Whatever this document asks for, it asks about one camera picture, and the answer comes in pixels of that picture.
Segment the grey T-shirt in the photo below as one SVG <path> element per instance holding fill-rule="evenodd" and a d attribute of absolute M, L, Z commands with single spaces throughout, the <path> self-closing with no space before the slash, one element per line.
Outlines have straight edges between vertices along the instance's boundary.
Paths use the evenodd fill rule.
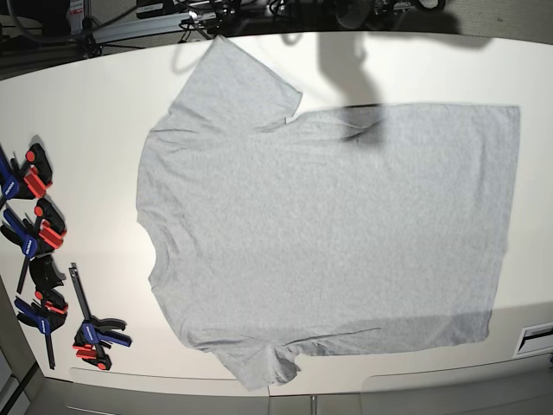
<path fill-rule="evenodd" d="M 302 94 L 224 37 L 149 131 L 137 220 L 180 342 L 246 388 L 296 357 L 483 342 L 507 249 L 516 106 Z"/>

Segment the white label plate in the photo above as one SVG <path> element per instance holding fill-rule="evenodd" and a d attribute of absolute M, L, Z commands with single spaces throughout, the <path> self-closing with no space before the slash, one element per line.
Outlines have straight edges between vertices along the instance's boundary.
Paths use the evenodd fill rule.
<path fill-rule="evenodd" d="M 513 357 L 523 357 L 552 349 L 552 323 L 544 323 L 522 329 Z"/>

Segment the top blue bar clamp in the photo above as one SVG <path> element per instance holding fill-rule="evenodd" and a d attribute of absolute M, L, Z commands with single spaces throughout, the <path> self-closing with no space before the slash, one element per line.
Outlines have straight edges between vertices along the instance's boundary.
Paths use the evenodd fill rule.
<path fill-rule="evenodd" d="M 10 200 L 42 198 L 52 184 L 53 170 L 44 148 L 32 144 L 22 164 L 1 149 L 1 208 Z"/>

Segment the lone blue bar clamp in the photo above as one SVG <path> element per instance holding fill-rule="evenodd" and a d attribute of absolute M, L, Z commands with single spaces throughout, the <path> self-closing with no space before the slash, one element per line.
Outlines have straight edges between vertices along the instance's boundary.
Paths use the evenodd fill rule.
<path fill-rule="evenodd" d="M 126 322 L 94 316 L 86 300 L 77 265 L 72 263 L 68 270 L 83 315 L 73 340 L 73 350 L 82 361 L 101 371 L 110 371 L 112 363 L 106 349 L 110 349 L 113 344 L 126 348 L 132 344 L 132 339 L 124 333 Z"/>

